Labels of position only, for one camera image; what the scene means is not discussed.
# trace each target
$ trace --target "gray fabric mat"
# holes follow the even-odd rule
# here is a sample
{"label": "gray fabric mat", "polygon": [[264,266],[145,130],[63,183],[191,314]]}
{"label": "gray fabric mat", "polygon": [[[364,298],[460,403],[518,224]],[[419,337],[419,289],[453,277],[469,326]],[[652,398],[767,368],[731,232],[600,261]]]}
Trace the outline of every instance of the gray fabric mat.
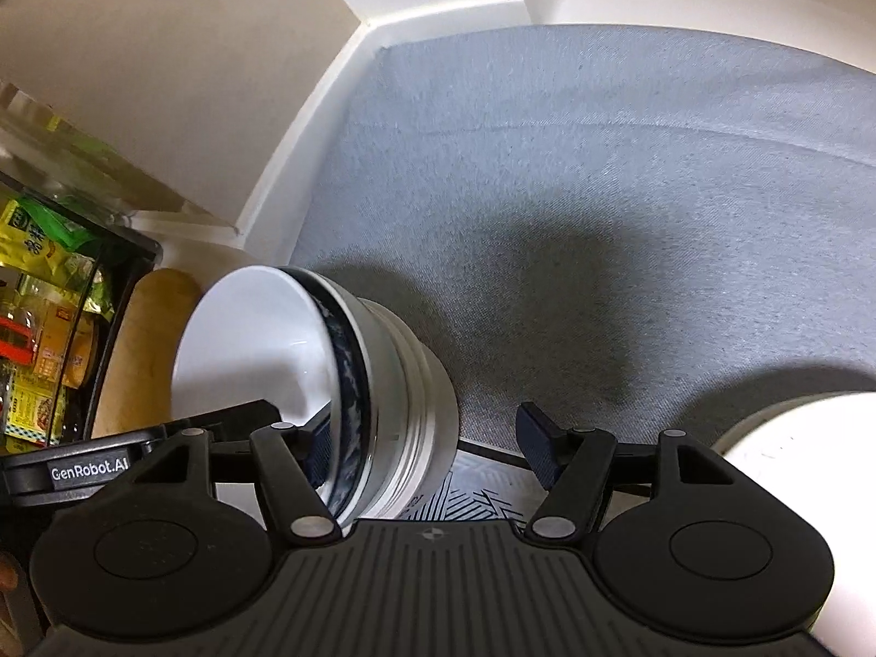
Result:
{"label": "gray fabric mat", "polygon": [[625,441],[711,442],[774,402],[876,390],[876,78],[647,27],[385,50],[292,261],[391,308],[457,388]]}

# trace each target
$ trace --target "stack of bowls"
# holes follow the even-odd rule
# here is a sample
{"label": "stack of bowls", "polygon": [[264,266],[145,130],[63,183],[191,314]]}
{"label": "stack of bowls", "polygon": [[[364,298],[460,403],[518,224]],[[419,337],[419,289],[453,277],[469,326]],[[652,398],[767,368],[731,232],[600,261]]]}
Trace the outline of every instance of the stack of bowls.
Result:
{"label": "stack of bowls", "polygon": [[174,419],[257,399],[295,425],[330,405],[317,491],[342,526],[419,505],[456,453],[457,398],[435,355],[384,307],[305,269],[232,272],[182,337]]}

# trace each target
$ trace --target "yellow plastic bag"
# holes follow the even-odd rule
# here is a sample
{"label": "yellow plastic bag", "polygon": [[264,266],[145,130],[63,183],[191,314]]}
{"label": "yellow plastic bag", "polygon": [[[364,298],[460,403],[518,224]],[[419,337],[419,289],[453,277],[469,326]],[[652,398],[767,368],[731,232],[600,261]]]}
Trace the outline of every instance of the yellow plastic bag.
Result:
{"label": "yellow plastic bag", "polygon": [[21,269],[61,289],[82,291],[93,263],[46,237],[16,200],[6,204],[0,215],[0,265]]}

